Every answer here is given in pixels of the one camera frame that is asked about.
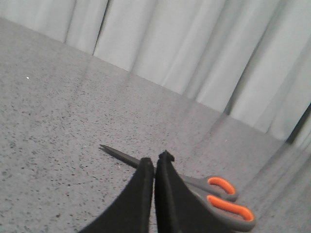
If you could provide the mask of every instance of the scissors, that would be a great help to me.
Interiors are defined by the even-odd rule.
[[[139,159],[109,146],[102,144],[100,146],[101,150],[120,161],[134,168],[138,167]],[[201,179],[181,174],[179,176],[197,199],[232,230],[248,232],[253,229],[256,224],[255,216],[247,207],[233,203],[238,198],[238,193],[229,181],[219,176],[207,176]]]

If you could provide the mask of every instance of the gray carpet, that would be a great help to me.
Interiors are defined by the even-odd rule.
[[[309,154],[4,19],[0,130],[1,233],[77,232],[107,208],[134,169],[100,143],[154,163],[167,149],[182,174],[227,178],[253,233],[311,232]]]

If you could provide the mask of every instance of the black foam piece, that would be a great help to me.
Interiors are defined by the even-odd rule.
[[[232,233],[188,190],[167,151],[159,156],[155,175],[158,233]]]
[[[152,162],[150,158],[142,158],[122,193],[80,233],[147,233],[153,180]]]

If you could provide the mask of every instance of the orange grip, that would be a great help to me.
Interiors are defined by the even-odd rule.
[[[223,188],[228,194],[236,194],[236,190],[233,185],[221,177],[211,177],[207,180],[207,182]]]
[[[214,207],[242,216],[245,221],[253,221],[255,219],[252,211],[244,206],[233,204],[212,195],[207,195],[207,200]]]

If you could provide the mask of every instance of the scissor handle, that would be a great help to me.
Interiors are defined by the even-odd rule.
[[[226,224],[229,228],[235,231],[248,232],[256,224],[255,216],[251,210],[245,206],[237,205],[230,201],[223,200],[214,195],[207,194],[200,188],[194,187],[190,184],[186,184],[189,190],[198,198],[198,200],[206,206],[206,208],[221,222]],[[226,214],[226,212],[237,214],[243,219],[235,218]]]
[[[211,208],[214,208],[213,214],[221,220],[226,225],[230,226],[231,229],[240,232],[248,232],[256,224],[255,216],[253,212],[245,206],[237,205],[230,201],[223,200],[213,195],[207,195],[207,205],[212,205]],[[224,210],[231,212],[233,214],[237,214],[243,218],[243,220],[231,217],[225,213],[220,212],[219,210]]]
[[[238,198],[238,192],[236,188],[226,179],[220,176],[208,176],[202,179],[197,179],[185,175],[180,175],[185,183],[191,184],[199,189],[202,189],[210,194],[220,197],[224,200],[236,201]]]

